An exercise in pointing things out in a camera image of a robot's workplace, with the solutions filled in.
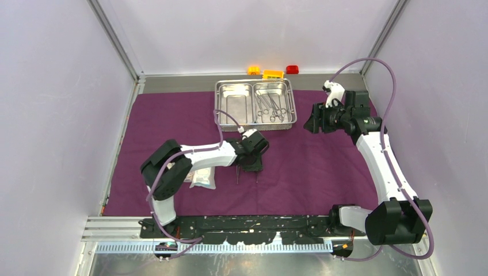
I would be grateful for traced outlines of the white sterile pouch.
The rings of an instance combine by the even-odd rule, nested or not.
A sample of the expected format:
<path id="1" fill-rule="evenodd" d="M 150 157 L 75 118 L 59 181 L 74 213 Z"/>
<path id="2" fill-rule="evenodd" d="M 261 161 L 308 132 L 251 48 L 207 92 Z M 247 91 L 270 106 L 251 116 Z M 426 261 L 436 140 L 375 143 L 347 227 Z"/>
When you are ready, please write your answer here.
<path id="1" fill-rule="evenodd" d="M 215 190 L 215 168 L 202 168 L 196 170 L 193 173 L 193 178 L 190 184 L 190 188 L 193 187 L 203 187 L 206 189 Z"/>

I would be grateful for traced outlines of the purple cloth wrap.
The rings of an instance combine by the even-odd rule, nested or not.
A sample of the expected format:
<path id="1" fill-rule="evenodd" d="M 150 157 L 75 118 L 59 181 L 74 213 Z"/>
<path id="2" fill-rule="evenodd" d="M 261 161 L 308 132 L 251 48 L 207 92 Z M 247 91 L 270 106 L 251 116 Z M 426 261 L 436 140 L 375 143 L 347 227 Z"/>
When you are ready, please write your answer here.
<path id="1" fill-rule="evenodd" d="M 181 186 L 174 197 L 179 216 L 325 215 L 335 204 L 375 209 L 378 197 L 361 153 L 336 131 L 312 134 L 303 128 L 322 91 L 294 91 L 298 120 L 289 130 L 265 131 L 270 147 L 256 184 L 254 172 L 217 167 L 216 189 Z M 219 133 L 212 111 L 214 93 L 141 94 L 133 104 L 113 173 L 106 216 L 149 216 L 140 167 L 166 140 L 213 144 Z"/>

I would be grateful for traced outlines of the orange yellow toy block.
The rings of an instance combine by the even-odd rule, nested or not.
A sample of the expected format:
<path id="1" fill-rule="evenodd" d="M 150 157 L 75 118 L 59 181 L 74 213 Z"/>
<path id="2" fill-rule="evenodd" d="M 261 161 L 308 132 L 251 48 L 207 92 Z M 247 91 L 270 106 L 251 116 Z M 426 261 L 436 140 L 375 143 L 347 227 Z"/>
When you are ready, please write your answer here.
<path id="1" fill-rule="evenodd" d="M 263 79 L 283 79 L 284 71 L 279 70 L 264 70 L 262 74 Z"/>

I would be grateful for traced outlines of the pink clear packet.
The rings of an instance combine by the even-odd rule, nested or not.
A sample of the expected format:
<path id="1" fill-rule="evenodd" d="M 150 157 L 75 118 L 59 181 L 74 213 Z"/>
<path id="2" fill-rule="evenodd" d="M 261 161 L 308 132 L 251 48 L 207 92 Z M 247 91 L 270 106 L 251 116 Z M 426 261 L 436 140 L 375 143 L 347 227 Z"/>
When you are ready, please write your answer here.
<path id="1" fill-rule="evenodd" d="M 193 181 L 193 174 L 194 174 L 194 172 L 189 172 L 187 174 L 187 176 L 185 177 L 184 182 L 191 183 Z"/>

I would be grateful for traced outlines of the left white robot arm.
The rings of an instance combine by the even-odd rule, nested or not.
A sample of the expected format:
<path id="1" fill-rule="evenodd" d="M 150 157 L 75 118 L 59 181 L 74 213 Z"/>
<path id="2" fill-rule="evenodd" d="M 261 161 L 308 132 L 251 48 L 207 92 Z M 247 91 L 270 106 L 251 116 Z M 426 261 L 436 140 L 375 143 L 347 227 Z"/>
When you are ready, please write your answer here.
<path id="1" fill-rule="evenodd" d="M 148 188 L 154 230 L 163 238 L 177 229 L 174 196 L 188 174 L 214 167 L 239 166 L 249 171 L 263 170 L 262 155 L 269 142 L 261 132 L 250 129 L 239 139 L 221 139 L 209 145 L 181 145 L 176 140 L 164 142 L 140 167 Z"/>

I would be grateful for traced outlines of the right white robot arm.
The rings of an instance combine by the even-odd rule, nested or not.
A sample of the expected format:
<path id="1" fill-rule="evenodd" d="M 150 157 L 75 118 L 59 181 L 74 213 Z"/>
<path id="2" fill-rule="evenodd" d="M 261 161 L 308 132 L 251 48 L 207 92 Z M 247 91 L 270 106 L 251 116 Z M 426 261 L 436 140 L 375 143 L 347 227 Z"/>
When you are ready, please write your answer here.
<path id="1" fill-rule="evenodd" d="M 381 117 L 372 116 L 366 91 L 346 91 L 345 102 L 313 104 L 304 128 L 316 134 L 343 130 L 364 158 L 375 185 L 378 206 L 368 210 L 356 205 L 333 205 L 329 230 L 343 236 L 351 228 L 366 234 L 377 246 L 416 244 L 422 239 L 433 207 L 420 199 L 403 176 L 382 129 Z"/>

